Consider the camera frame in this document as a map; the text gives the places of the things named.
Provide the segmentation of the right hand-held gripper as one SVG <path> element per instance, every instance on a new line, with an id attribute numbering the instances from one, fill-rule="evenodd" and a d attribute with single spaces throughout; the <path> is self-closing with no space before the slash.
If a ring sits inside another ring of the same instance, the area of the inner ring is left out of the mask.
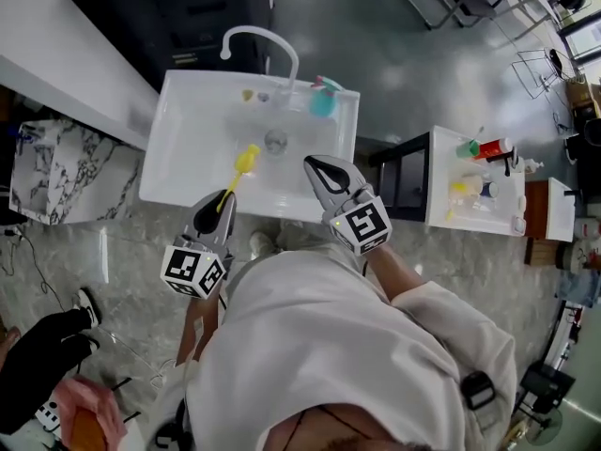
<path id="1" fill-rule="evenodd" d="M 324 224 L 355 256 L 390 239 L 392 225 L 382 199 L 354 163 L 330 155 L 309 155 L 303 168 L 324 210 Z"/>

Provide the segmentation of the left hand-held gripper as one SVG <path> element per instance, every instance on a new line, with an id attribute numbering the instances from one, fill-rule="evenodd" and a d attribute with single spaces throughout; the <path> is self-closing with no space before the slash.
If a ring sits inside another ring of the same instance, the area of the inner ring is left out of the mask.
<path id="1" fill-rule="evenodd" d="M 165 248 L 160 278 L 175 293 L 209 299 L 227 276 L 233 255 L 226 247 L 237 211 L 234 193 L 224 190 L 206 195 L 188 212 L 174 243 Z M 202 240 L 220 241 L 206 245 Z"/>

